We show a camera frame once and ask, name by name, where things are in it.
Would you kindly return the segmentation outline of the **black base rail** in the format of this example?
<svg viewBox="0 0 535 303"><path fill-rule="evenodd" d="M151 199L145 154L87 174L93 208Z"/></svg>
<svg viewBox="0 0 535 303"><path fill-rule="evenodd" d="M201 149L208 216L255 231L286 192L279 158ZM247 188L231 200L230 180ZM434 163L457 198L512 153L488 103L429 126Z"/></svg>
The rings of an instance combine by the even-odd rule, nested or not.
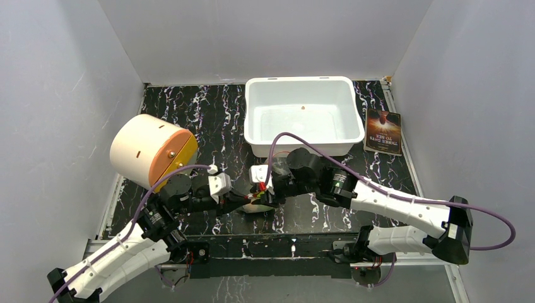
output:
<svg viewBox="0 0 535 303"><path fill-rule="evenodd" d="M191 235L161 265L172 281L223 276L360 276L375 281L391 254L358 252L358 232Z"/></svg>

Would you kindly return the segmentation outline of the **dark cover book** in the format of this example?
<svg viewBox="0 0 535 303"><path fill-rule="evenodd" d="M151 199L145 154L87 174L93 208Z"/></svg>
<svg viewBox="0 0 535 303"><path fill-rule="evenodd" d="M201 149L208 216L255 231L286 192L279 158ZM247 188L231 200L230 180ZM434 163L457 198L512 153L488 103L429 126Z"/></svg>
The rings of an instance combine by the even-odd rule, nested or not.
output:
<svg viewBox="0 0 535 303"><path fill-rule="evenodd" d="M367 109L363 149L400 157L403 155L401 115L386 110Z"/></svg>

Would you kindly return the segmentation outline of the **clear orange-zip bag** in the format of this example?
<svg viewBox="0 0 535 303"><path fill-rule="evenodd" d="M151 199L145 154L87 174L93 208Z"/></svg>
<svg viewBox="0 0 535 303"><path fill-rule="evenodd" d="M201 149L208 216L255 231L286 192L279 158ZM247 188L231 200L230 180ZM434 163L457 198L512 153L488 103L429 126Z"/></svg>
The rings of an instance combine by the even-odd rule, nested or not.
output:
<svg viewBox="0 0 535 303"><path fill-rule="evenodd" d="M272 176L266 189L261 189L261 184L258 181L263 178L259 173L264 172L268 168L268 160L262 165L254 165L252 169L249 169L250 183L253 185L251 189L252 193L250 194L252 196L252 202L239 207L238 211L246 214L264 213L272 211L285 203L284 198L277 198L275 195L274 180L277 177L284 177L290 174L286 163L286 157L289 153L289 151L279 151L273 155Z"/></svg>

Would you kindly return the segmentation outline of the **white plastic bin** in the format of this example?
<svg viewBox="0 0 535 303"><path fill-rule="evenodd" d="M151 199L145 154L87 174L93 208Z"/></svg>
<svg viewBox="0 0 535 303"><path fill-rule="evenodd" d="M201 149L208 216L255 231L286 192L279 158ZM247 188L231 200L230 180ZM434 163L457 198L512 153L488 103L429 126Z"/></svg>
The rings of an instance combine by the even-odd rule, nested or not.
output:
<svg viewBox="0 0 535 303"><path fill-rule="evenodd" d="M329 156L346 155L365 137L353 82L345 76L252 78L245 84L244 138L256 157L292 151L303 143Z"/></svg>

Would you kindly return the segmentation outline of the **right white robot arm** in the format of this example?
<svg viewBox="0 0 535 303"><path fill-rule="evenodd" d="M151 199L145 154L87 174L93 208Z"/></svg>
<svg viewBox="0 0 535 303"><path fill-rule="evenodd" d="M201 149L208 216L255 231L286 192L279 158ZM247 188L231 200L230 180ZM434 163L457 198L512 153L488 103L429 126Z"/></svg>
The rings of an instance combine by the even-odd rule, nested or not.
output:
<svg viewBox="0 0 535 303"><path fill-rule="evenodd" d="M433 206L429 199L381 186L358 177L344 165L304 148L289 152L287 173L268 165L249 169L254 203L278 207L286 198L312 193L331 207L376 213L403 223L401 227L362 226L356 240L333 244L326 254L339 263L378 262L397 253L432 254L458 265L468 264L473 218L467 201L453 196L453 206Z"/></svg>

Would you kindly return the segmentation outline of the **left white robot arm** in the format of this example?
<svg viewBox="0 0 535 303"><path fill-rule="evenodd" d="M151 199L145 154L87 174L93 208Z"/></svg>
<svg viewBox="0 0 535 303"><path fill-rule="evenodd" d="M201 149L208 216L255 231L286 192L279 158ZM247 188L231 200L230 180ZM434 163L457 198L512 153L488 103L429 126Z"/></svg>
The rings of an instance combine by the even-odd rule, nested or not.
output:
<svg viewBox="0 0 535 303"><path fill-rule="evenodd" d="M203 259L200 243L178 228L178 215L214 210L218 216L258 202L265 186L248 194L232 188L230 177L213 172L208 183L192 189L192 180L177 169L153 185L132 220L111 240L67 269L52 270L47 279L51 302L102 302L114 290L146 270L167 261L192 264Z"/></svg>

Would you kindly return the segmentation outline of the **cream orange cylinder appliance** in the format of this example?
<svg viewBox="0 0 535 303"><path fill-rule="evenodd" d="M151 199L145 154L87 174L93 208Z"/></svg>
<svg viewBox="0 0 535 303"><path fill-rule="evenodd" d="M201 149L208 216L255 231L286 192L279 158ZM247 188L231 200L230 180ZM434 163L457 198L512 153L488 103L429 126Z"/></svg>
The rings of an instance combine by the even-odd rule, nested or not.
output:
<svg viewBox="0 0 535 303"><path fill-rule="evenodd" d="M188 129L140 114L119 130L109 158L120 175L150 189L171 171L194 164L197 149L197 139Z"/></svg>

